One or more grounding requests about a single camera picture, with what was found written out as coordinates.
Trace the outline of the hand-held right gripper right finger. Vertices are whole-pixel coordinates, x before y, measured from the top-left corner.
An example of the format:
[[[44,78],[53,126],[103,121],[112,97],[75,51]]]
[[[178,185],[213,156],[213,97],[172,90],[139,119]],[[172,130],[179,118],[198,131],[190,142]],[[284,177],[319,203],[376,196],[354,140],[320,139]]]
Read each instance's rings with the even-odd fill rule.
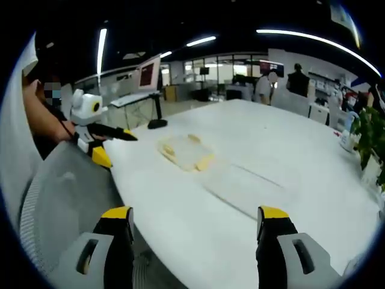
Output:
[[[256,261],[259,288],[335,288],[341,280],[329,253],[278,208],[258,208]]]

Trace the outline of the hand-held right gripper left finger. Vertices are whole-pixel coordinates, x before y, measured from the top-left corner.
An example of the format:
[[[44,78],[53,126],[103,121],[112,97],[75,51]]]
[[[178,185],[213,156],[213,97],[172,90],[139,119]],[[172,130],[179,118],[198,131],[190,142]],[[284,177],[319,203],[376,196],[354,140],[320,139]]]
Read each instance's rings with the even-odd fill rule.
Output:
[[[134,271],[131,207],[102,214],[92,232],[85,232],[60,256],[49,280],[54,288],[132,288]]]

